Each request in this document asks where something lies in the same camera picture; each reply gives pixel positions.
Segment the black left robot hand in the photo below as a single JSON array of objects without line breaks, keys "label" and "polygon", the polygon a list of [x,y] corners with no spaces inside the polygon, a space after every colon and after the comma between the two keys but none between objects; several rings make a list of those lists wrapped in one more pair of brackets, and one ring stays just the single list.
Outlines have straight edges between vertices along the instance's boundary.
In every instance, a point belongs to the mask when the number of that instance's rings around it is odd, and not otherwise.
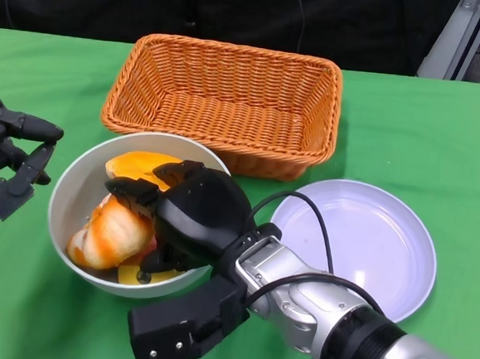
[{"label": "black left robot hand", "polygon": [[11,111],[0,100],[0,171],[8,167],[15,172],[12,178],[0,178],[1,221],[30,200],[35,184],[51,182],[45,168],[63,136],[60,127]]}]

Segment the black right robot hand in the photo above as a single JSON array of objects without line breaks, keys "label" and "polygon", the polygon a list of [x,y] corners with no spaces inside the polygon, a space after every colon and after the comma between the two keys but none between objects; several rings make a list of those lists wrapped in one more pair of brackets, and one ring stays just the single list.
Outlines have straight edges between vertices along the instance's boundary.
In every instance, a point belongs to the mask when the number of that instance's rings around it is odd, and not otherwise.
[{"label": "black right robot hand", "polygon": [[248,197],[229,174],[188,160],[153,171],[167,190],[142,178],[105,183],[126,209],[153,222],[157,248],[140,262],[145,274],[211,266],[215,275],[233,279],[241,254],[265,237],[281,237],[272,223],[255,223]]}]

